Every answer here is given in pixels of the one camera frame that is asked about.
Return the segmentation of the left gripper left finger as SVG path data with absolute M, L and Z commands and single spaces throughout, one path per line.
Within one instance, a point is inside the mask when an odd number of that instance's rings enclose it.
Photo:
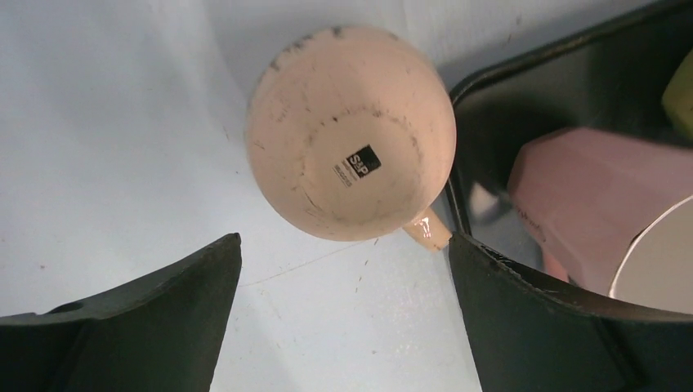
M 106 292 L 3 317 L 2 390 L 209 390 L 241 267 L 227 234 Z

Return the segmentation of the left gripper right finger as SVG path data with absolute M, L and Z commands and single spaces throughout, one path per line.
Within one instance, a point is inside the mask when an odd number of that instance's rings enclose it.
M 691 390 L 689 314 L 584 290 L 466 234 L 449 264 L 483 390 Z

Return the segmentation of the pink mug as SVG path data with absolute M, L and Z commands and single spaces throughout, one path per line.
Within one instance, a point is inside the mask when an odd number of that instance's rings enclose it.
M 580 287 L 692 311 L 692 150 L 579 127 L 525 144 L 507 183 L 525 227 Z

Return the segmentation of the yellow mug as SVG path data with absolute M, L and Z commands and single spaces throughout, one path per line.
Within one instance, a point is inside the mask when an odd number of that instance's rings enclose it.
M 661 104 L 673 128 L 692 139 L 692 51 L 677 67 L 661 98 Z

